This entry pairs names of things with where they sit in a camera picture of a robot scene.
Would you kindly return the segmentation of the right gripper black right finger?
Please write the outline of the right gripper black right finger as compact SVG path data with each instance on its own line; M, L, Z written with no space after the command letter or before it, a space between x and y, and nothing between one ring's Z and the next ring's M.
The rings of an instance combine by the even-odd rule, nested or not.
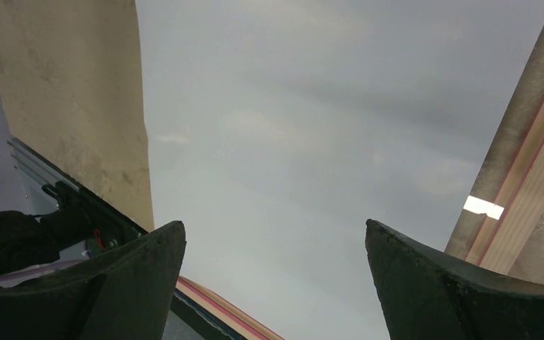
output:
M417 242L376 220L365 247L392 339L544 339L544 285Z

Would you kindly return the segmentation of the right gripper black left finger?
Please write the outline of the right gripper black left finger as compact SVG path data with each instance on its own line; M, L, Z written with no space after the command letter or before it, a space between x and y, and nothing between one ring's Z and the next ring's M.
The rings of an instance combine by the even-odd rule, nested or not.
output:
M0 287L0 339L160 339L186 248L170 222L60 271Z

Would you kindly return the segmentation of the pink picture frame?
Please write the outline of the pink picture frame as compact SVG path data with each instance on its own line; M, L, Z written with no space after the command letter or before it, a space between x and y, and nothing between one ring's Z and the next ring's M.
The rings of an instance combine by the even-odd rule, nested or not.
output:
M491 269L513 267L544 211L544 25L447 242L446 251ZM239 333L285 339L223 296L185 278L183 293Z

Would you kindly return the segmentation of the sunset landscape photo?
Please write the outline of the sunset landscape photo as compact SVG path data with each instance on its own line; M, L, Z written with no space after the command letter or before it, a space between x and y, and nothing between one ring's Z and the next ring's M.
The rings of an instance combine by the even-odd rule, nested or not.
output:
M156 225L285 339L387 339L378 220L451 236L544 1L138 1Z

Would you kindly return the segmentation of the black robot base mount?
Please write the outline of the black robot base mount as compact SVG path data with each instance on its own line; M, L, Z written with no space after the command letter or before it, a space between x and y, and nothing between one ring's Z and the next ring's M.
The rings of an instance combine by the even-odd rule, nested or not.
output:
M0 211L0 287L77 265L148 234L96 196L59 182L43 191L59 204L45 215ZM160 339L238 339L239 333L174 290Z

